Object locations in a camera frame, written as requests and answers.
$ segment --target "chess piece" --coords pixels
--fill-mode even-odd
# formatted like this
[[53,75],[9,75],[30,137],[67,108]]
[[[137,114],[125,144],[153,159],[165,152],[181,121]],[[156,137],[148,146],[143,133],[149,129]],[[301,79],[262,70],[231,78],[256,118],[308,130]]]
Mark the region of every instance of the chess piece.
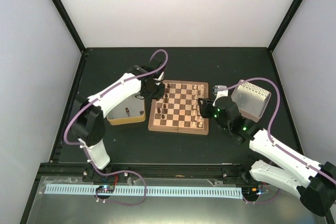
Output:
[[128,116],[130,116],[131,114],[130,114],[130,111],[129,111],[129,109],[128,108],[125,108],[125,111],[126,111],[126,114],[128,115]]

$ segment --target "black tabletop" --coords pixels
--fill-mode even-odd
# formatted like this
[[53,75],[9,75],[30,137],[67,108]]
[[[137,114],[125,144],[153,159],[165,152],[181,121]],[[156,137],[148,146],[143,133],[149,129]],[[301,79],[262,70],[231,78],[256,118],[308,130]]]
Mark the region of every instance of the black tabletop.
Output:
[[[84,97],[95,94],[117,81],[133,65],[144,65],[157,48],[89,49],[78,93]],[[277,85],[276,71],[266,48],[165,48],[169,60],[166,80],[208,82],[231,86],[240,79],[265,77]],[[254,84],[272,92],[272,97],[259,123],[263,127],[272,116],[276,95],[268,83]],[[283,103],[272,127],[272,135],[294,150],[299,143]],[[153,132],[148,130],[151,100],[146,100],[146,121],[112,126],[106,121],[104,144],[113,163],[127,164],[240,164],[247,156],[266,158],[251,151],[248,142],[238,144],[209,122],[208,135]],[[75,141],[72,134],[70,141]],[[86,157],[78,146],[63,143],[59,162],[84,163]]]

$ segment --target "chessboard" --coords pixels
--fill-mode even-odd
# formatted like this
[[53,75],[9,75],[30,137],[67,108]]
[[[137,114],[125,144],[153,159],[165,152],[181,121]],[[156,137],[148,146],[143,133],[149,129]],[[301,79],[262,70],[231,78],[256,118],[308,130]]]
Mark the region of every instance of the chessboard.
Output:
[[207,135],[209,121],[199,113],[198,98],[208,98],[206,82],[164,80],[165,94],[152,100],[148,129]]

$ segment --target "white wall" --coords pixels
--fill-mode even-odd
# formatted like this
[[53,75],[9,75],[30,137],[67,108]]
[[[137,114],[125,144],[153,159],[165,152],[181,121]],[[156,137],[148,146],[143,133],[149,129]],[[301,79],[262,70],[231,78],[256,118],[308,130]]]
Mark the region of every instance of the white wall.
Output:
[[0,223],[19,223],[80,58],[51,0],[0,0]]
[[[303,0],[274,55],[307,156],[336,164],[336,0]],[[332,209],[336,218],[336,207]]]
[[87,47],[267,47],[292,0],[62,0]]

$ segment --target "robotic arm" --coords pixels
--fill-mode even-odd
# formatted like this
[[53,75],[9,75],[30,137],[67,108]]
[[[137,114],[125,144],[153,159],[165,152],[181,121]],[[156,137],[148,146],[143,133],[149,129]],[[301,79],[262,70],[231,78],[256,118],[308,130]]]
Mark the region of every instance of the robotic arm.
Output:
[[268,131],[250,119],[242,117],[238,106],[228,97],[225,86],[215,86],[216,99],[198,99],[201,116],[214,119],[218,126],[234,140],[249,141],[249,148],[267,157],[281,168],[262,160],[255,161],[247,174],[260,182],[266,182],[298,197],[312,213],[325,216],[336,200],[335,184],[322,176],[336,178],[336,167],[326,162],[321,165],[276,138],[269,138]]
[[99,93],[88,98],[76,98],[73,105],[75,111],[91,105],[78,116],[72,126],[70,125],[71,131],[78,138],[80,147],[85,148],[98,169],[104,169],[110,163],[110,157],[103,142],[104,118],[114,107],[131,95],[139,94],[151,99],[163,97],[165,86],[162,80],[165,63],[166,61],[152,59],[148,66],[133,66],[118,81]]

